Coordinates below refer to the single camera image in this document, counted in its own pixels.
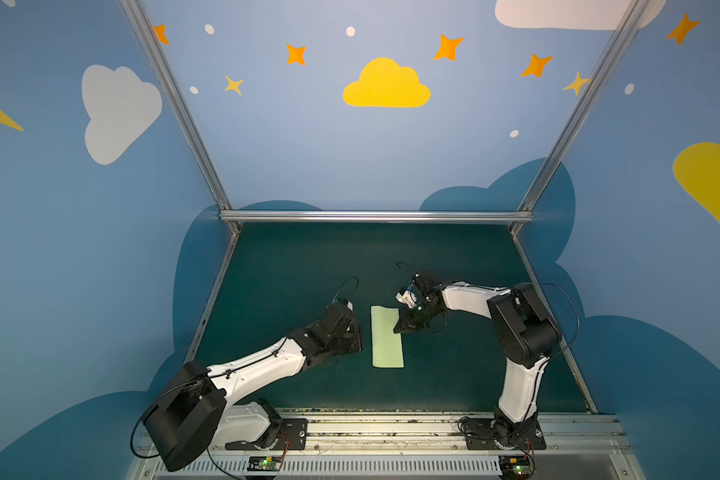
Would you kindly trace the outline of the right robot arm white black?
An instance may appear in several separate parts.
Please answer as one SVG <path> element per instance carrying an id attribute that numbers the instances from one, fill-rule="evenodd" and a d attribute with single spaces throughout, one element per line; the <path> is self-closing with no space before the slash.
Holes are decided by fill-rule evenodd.
<path id="1" fill-rule="evenodd" d="M 544 449 L 537 399 L 543 374 L 562 341 L 560 329 L 532 283 L 487 287 L 467 282 L 443 284 L 426 270 L 413 275 L 396 300 L 403 305 L 396 333 L 412 333 L 450 311 L 462 311 L 493 322 L 506 358 L 502 393 L 488 426 L 501 449 Z"/>

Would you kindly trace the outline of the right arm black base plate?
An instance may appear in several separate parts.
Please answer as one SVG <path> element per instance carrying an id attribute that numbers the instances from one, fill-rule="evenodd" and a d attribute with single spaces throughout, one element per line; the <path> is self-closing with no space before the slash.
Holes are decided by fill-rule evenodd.
<path id="1" fill-rule="evenodd" d="M 545 450 L 547 444 L 536 417 L 520 423 L 504 419 L 462 417 L 457 424 L 469 450 Z"/>

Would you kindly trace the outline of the light green paper sheet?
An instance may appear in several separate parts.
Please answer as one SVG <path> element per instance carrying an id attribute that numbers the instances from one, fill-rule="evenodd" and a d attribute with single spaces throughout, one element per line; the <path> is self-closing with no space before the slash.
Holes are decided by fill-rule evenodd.
<path id="1" fill-rule="evenodd" d="M 402 339 L 394 327 L 399 310 L 382 306 L 371 307 L 372 365 L 381 369 L 402 369 L 404 356 Z"/>

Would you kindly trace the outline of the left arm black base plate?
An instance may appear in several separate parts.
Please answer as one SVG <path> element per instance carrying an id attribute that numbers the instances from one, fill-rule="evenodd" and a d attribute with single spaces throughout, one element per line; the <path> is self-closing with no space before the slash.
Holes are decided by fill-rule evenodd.
<path id="1" fill-rule="evenodd" d="M 224 445 L 227 451 L 255 450 L 296 450 L 302 451 L 306 445 L 308 420 L 306 418 L 286 418 L 273 427 L 269 427 L 262 437 L 253 442 L 228 442 Z"/>

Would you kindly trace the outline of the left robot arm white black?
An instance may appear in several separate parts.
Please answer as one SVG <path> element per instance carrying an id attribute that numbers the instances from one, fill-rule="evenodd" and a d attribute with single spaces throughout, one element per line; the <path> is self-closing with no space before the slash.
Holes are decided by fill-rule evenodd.
<path id="1" fill-rule="evenodd" d="M 332 301 L 322 317 L 272 346 L 231 362 L 180 368 L 137 421 L 170 472 L 207 452 L 214 442 L 269 450 L 285 438 L 283 419 L 266 400 L 240 401 L 283 378 L 362 350 L 352 303 Z"/>

